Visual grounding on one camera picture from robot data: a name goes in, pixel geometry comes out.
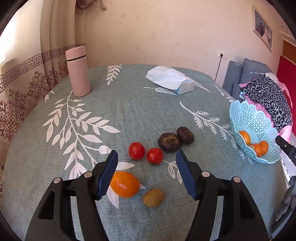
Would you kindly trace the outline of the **dark brown fruit front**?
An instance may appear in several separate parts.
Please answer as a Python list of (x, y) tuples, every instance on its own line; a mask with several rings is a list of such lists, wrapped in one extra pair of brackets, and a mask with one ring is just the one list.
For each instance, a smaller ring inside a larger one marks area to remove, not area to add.
[(181, 146), (181, 139), (174, 133), (163, 133), (158, 139), (158, 146), (165, 152), (175, 152)]

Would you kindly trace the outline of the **light blue lattice fruit basket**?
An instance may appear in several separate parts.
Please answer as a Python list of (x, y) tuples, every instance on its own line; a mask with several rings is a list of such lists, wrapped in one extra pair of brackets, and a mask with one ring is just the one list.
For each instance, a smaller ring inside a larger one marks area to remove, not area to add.
[[(263, 111), (257, 111), (253, 104), (248, 104), (246, 101), (237, 100), (230, 104), (229, 116), (236, 143), (248, 160), (264, 164), (274, 164), (280, 160), (281, 149), (275, 143), (278, 132), (271, 126), (270, 119), (265, 116)], [(267, 153), (257, 157), (255, 150), (243, 140), (240, 131), (248, 133), (251, 144), (266, 141), (268, 144)]]

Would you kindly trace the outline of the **pink thermos bottle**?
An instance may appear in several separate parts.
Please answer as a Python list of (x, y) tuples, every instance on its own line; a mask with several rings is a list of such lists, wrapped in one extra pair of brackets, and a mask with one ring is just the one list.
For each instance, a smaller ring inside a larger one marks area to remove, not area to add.
[(73, 93), (76, 97), (86, 96), (91, 92), (87, 75), (87, 59), (85, 46), (67, 50), (66, 62)]

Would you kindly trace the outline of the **teal leaf-pattern tablecloth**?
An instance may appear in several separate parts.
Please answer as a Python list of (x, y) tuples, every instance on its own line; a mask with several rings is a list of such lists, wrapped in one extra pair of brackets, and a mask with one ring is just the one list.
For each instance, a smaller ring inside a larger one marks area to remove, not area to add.
[(248, 159), (230, 126), (232, 97), (211, 77), (189, 69), (194, 91), (177, 95), (146, 78), (149, 65), (88, 71), (91, 92), (76, 97), (68, 77), (21, 124), (4, 167), (1, 211), (20, 238), (51, 181), (74, 179), (118, 153), (118, 170), (135, 176), (129, 198), (110, 189), (97, 203), (110, 240), (184, 240), (198, 203), (176, 165), (175, 147), (218, 178), (239, 176), (267, 229), (286, 191), (280, 162)]

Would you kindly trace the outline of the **framed wall picture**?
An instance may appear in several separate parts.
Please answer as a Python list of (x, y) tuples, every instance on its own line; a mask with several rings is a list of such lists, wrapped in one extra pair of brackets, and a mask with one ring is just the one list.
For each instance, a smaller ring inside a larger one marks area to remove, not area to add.
[(267, 23), (266, 19), (261, 15), (259, 10), (252, 5), (252, 29), (257, 36), (262, 39), (268, 49), (273, 51), (273, 30)]

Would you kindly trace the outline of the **black white leopard cloth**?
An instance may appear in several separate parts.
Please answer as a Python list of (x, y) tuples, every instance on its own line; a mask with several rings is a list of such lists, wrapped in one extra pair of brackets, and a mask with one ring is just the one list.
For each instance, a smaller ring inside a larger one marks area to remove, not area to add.
[(265, 76), (256, 78), (241, 89), (251, 101), (265, 108), (278, 132), (282, 128), (292, 125), (292, 113), (288, 100), (272, 79)]

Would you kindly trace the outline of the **tissue pack with white tissue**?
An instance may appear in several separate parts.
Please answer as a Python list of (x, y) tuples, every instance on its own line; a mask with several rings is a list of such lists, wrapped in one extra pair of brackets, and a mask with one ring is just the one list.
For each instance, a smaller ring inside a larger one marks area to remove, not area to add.
[(159, 65), (152, 68), (147, 72), (146, 78), (156, 85), (178, 95), (194, 91), (195, 89), (194, 80), (168, 66)]

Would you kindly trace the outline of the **dark brown fruit back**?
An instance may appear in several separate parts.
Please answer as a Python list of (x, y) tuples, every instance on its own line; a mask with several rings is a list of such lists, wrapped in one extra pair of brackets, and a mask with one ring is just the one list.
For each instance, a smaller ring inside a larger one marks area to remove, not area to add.
[(182, 140), (182, 142), (184, 144), (192, 144), (192, 142), (194, 142), (195, 137), (193, 135), (193, 133), (184, 126), (181, 126), (177, 129), (177, 136)]

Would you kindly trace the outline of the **large orange persimmon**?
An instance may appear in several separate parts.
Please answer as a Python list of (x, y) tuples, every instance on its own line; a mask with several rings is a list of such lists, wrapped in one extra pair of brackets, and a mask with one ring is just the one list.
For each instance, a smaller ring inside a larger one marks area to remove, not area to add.
[(140, 183), (138, 178), (125, 171), (116, 171), (112, 177), (110, 186), (120, 197), (130, 198), (138, 193)]

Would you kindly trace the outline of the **white wall socket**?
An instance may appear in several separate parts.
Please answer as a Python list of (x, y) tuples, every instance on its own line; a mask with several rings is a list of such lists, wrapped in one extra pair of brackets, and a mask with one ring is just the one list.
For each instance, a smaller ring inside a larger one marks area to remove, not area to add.
[(218, 56), (221, 57), (221, 58), (223, 58), (223, 59), (227, 59), (228, 53), (225, 52), (225, 51), (219, 50), (218, 51)]

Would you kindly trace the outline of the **dark brown fruit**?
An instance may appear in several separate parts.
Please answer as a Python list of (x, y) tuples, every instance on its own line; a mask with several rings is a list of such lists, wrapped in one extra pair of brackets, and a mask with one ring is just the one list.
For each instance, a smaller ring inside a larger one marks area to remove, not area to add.
[(192, 144), (192, 142), (194, 142), (195, 137), (193, 135), (193, 133), (184, 126), (181, 126), (177, 129), (177, 136), (182, 140), (182, 142), (184, 144)]
[(174, 133), (163, 133), (158, 139), (158, 146), (165, 152), (175, 152), (181, 146), (181, 139)]

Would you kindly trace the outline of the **orange mandarin in basket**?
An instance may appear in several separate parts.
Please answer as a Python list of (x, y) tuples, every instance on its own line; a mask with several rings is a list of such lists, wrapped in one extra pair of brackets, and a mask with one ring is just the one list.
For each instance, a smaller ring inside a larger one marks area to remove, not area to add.
[(250, 135), (246, 131), (240, 131), (239, 134), (243, 137), (245, 144), (247, 145), (251, 144)]
[(266, 141), (261, 141), (259, 144), (260, 144), (260, 146), (262, 148), (262, 155), (265, 155), (268, 152), (268, 149), (269, 149), (268, 143)]

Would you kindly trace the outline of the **wooden furniture edge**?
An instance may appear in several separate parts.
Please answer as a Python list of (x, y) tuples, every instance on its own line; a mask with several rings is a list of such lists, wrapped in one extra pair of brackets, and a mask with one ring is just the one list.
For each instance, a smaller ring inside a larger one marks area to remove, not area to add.
[(296, 63), (296, 47), (290, 42), (283, 41), (283, 56)]

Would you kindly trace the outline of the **red tomato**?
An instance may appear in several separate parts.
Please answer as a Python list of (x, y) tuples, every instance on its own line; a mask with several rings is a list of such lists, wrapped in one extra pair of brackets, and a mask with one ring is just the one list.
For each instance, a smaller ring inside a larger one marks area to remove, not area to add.
[(163, 160), (163, 152), (159, 148), (152, 148), (147, 153), (147, 160), (153, 165), (159, 165)]
[(128, 154), (133, 160), (141, 160), (145, 155), (144, 146), (140, 142), (133, 142), (128, 148)]

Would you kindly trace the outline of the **beige patterned curtain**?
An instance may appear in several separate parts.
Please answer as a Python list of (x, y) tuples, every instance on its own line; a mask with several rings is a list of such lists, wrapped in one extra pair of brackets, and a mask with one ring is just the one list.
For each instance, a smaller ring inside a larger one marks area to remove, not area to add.
[(66, 51), (85, 45), (93, 1), (27, 1), (1, 34), (1, 165), (23, 121), (67, 74)]

